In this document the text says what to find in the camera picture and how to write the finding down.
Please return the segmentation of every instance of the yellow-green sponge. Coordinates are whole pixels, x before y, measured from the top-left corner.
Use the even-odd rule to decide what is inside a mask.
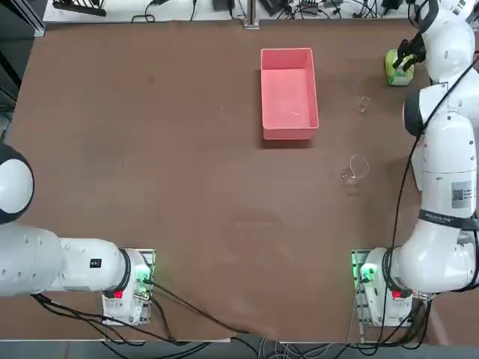
[[[414,76],[414,65],[412,65],[407,71],[403,71],[403,64],[410,58],[406,56],[403,60],[403,63],[397,68],[393,68],[393,63],[397,60],[397,50],[389,50],[386,52],[384,57],[386,77],[388,78],[388,83],[391,86],[406,86],[412,80]]]

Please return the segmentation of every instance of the qr code label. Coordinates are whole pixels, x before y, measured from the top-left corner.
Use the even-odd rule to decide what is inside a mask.
[[[463,189],[454,189],[452,191],[452,200],[463,200],[464,190]]]
[[[473,198],[471,181],[452,182],[452,208],[467,208]]]

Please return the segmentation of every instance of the pink container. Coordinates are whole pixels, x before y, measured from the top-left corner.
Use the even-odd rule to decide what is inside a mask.
[[[261,50],[265,140],[309,140],[318,127],[311,49]]]

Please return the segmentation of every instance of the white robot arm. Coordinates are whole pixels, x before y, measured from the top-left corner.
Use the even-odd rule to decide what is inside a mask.
[[[102,292],[105,316],[131,325],[147,322],[150,290],[143,280],[153,279],[147,254],[102,239],[58,238],[14,222],[33,195],[30,164],[0,144],[0,296]]]
[[[413,292],[462,289],[474,279],[475,241],[472,232],[462,231],[463,221],[476,210],[473,128],[479,127],[479,74],[474,69],[463,76],[424,128],[441,98],[473,61],[475,36],[466,19],[474,4],[472,0],[429,0],[420,12],[414,41],[416,45],[424,42],[432,84],[406,99],[403,119],[416,138],[424,133],[412,160],[422,190],[421,213],[405,245],[393,251],[376,248],[366,259],[364,268],[373,278],[364,290],[374,325],[382,324],[384,305],[384,325],[397,326],[409,315]],[[389,260],[388,277],[384,264]]]

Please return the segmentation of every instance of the brown table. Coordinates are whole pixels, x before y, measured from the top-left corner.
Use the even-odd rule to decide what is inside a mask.
[[[35,40],[10,133],[36,179],[21,222],[155,248],[163,284],[236,327],[276,340],[344,342],[350,250],[390,245],[413,141],[401,106],[428,83],[420,68],[411,86],[388,87],[383,56],[414,33],[388,20],[259,31],[218,22],[52,28]],[[260,50],[276,47],[314,51],[320,128],[310,144],[262,140]],[[364,95],[371,104],[361,115]],[[354,153],[368,158],[370,174],[350,196],[340,173]],[[409,177],[398,243],[418,204]],[[100,310],[98,295],[54,297]],[[231,335],[160,299],[178,338]],[[435,300],[430,340],[477,345],[478,299]],[[0,303],[2,339],[99,337],[30,298]],[[157,318],[150,328],[161,331]]]

